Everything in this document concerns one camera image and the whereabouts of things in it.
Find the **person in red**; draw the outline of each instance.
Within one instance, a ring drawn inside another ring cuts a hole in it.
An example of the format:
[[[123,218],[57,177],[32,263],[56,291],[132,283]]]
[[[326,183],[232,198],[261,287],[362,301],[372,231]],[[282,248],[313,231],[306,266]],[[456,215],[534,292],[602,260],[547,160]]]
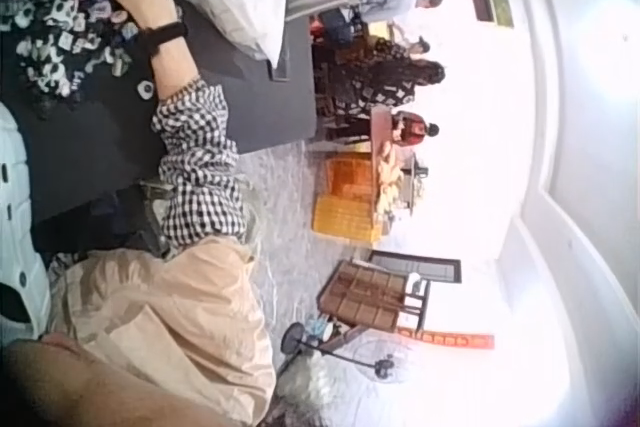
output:
[[[427,123],[418,114],[399,111],[393,116],[393,140],[401,147],[418,145],[425,137],[435,137],[440,133],[438,124]],[[329,129],[327,140],[342,140],[365,137],[371,134],[369,119],[351,119],[349,125]]]

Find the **checkered shirt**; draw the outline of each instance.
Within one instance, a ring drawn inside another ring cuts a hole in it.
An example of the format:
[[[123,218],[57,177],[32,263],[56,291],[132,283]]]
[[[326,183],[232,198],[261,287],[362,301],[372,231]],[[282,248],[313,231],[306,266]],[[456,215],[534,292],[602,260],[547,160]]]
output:
[[[158,106],[152,128],[167,147],[160,178],[173,186],[163,232],[175,248],[210,235],[241,239],[246,231],[238,153],[227,139],[229,116],[222,86],[196,79]]]

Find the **pile of buttons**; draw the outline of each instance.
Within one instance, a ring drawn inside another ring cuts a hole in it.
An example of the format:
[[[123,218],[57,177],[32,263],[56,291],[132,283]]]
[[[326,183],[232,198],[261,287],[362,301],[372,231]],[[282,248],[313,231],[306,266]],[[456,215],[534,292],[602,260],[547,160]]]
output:
[[[125,46],[138,33],[116,0],[0,0],[0,32],[15,30],[25,33],[16,47],[22,79],[44,118],[58,103],[81,102],[100,64],[123,76],[132,62]],[[153,83],[142,84],[139,95],[151,99]]]

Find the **white plastic chair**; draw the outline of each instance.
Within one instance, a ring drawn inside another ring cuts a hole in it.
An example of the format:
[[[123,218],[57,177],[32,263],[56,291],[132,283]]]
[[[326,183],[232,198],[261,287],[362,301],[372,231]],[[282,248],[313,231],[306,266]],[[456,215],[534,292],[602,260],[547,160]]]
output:
[[[27,155],[18,126],[0,103],[0,345],[37,339],[50,309],[47,273],[31,241]]]

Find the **orange crate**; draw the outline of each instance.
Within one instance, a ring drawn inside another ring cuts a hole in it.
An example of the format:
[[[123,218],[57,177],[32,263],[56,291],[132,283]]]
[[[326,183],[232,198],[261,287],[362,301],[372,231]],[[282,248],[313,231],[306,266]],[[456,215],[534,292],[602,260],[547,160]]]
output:
[[[335,195],[316,199],[313,231],[359,242],[373,243],[382,237],[382,223],[373,222],[371,203]]]
[[[367,153],[349,152],[327,160],[328,191],[345,199],[373,201],[371,156]]]

